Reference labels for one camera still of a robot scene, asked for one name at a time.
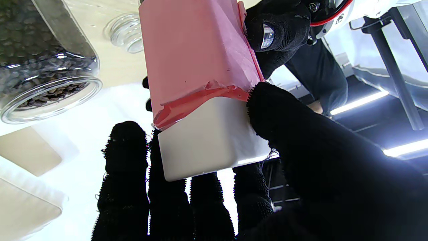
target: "pink paper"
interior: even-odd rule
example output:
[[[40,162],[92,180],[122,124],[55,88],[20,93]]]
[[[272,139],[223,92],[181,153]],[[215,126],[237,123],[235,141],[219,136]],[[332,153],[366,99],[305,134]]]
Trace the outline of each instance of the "pink paper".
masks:
[[[205,101],[246,101],[263,75],[235,0],[145,0],[140,19],[154,124],[164,130]]]

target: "glass jar rim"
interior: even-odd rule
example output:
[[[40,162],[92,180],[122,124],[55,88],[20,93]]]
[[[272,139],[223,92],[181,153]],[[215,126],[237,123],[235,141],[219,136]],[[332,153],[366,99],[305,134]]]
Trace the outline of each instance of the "glass jar rim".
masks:
[[[74,101],[74,102],[72,102],[66,106],[63,106],[59,109],[56,109],[54,111],[50,111],[50,113],[47,113],[43,116],[29,116],[26,119],[12,117],[12,114],[16,111],[16,109],[21,104],[26,102],[27,100],[34,98],[40,94],[46,93],[46,92],[53,90],[55,88],[60,88],[60,87],[68,86],[71,84],[79,84],[79,83],[85,83],[85,84],[89,83],[90,85],[87,87],[92,86],[92,89],[90,90],[90,92],[88,94],[82,96],[78,100],[76,100],[76,101]],[[38,121],[38,120],[40,121],[40,120],[44,120],[44,119],[47,119],[47,118],[55,116],[55,115],[59,115],[59,114],[64,113],[67,110],[69,110],[75,106],[78,106],[78,105],[85,103],[86,101],[88,101],[89,99],[94,97],[101,90],[102,85],[103,85],[102,82],[98,78],[95,78],[92,76],[66,77],[66,78],[57,79],[55,81],[51,81],[51,82],[39,85],[33,89],[30,89],[28,91],[25,91],[25,92],[19,94],[18,96],[16,96],[12,100],[10,100],[4,106],[4,108],[2,108],[1,113],[0,113],[0,120],[2,120],[4,123],[7,123],[7,124],[23,124],[23,123],[30,122],[30,121]]]

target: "black pants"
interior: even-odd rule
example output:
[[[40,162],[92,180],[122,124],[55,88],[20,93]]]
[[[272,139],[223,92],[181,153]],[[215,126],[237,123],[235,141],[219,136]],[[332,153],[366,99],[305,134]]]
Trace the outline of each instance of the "black pants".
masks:
[[[322,41],[302,46],[285,64],[294,76],[319,100],[324,114],[345,104],[348,83],[339,64]]]

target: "glove finger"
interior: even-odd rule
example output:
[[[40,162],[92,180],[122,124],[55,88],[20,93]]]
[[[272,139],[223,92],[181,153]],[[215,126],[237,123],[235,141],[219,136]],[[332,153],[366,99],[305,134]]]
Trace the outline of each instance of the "glove finger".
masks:
[[[152,100],[151,99],[148,99],[147,102],[146,102],[146,110],[150,111],[150,112],[153,112],[152,111]]]
[[[147,76],[143,79],[143,87],[145,89],[149,88],[149,79],[147,78]]]

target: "white container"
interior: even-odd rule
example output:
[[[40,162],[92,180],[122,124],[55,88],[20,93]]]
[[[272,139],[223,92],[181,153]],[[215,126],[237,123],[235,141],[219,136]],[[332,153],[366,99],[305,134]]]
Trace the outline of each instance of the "white container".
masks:
[[[250,125],[246,103],[225,97],[161,132],[159,145],[167,181],[263,161],[270,153]]]

